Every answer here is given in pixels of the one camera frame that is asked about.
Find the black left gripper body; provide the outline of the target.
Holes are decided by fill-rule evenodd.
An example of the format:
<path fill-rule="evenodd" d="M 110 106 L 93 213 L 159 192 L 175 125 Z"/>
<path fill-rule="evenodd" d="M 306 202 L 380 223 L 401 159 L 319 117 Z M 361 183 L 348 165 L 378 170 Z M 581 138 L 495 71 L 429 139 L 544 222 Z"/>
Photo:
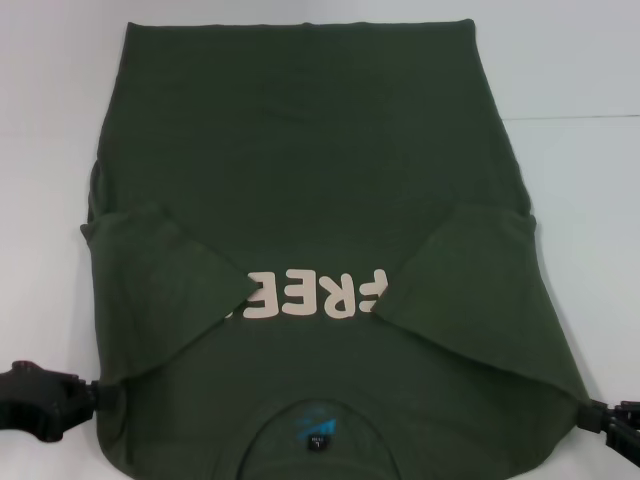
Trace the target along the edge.
<path fill-rule="evenodd" d="M 96 386 L 76 375 L 15 361 L 1 374 L 1 429 L 28 433 L 44 443 L 89 421 L 96 410 Z"/>

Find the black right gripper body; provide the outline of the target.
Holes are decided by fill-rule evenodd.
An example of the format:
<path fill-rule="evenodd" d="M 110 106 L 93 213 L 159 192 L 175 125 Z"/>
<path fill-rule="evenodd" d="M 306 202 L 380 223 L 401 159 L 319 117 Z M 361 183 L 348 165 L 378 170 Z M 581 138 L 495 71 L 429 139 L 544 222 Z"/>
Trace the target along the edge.
<path fill-rule="evenodd" d="M 639 403 L 622 401 L 613 408 L 605 406 L 602 429 L 606 445 L 614 451 L 639 450 Z"/>

